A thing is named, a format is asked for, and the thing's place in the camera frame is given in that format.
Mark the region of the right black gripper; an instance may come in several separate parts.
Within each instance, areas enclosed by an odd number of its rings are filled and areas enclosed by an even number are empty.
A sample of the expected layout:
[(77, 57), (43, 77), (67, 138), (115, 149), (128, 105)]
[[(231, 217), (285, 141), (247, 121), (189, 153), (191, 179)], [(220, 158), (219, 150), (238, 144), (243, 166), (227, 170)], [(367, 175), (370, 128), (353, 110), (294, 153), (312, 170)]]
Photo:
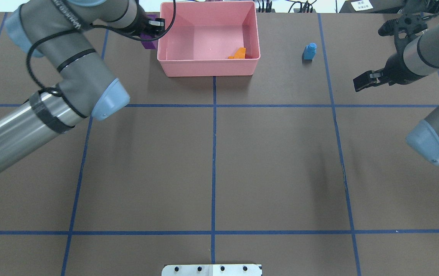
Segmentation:
[(353, 79), (355, 92), (383, 84), (407, 85), (416, 81), (416, 74), (411, 72), (404, 63), (403, 55), (391, 55), (382, 71), (366, 71)]

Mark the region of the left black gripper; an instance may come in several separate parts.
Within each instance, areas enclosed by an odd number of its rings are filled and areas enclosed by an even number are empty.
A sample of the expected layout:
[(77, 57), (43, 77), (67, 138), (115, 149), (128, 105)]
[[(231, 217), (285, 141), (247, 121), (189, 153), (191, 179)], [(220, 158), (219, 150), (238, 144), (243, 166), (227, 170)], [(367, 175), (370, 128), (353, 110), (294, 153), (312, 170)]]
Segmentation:
[(151, 36), (150, 33), (164, 33), (164, 18), (149, 18), (139, 2), (132, 2), (135, 6), (135, 19), (131, 23), (131, 35), (141, 37), (142, 35)]

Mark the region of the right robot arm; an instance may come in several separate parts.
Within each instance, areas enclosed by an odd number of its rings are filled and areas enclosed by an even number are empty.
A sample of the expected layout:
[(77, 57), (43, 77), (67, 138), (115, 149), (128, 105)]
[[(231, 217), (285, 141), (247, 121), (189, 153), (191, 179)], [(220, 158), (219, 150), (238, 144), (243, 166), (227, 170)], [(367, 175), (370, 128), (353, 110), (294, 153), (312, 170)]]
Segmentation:
[[(439, 73), (439, 23), (429, 26), (432, 15), (404, 14), (381, 25), (380, 36), (393, 38), (395, 51), (383, 68), (368, 70), (353, 79), (353, 89), (381, 85), (410, 86)], [(430, 95), (439, 84), (423, 86)], [(428, 163), (439, 166), (439, 101), (429, 105), (430, 112), (407, 134), (405, 141)]]

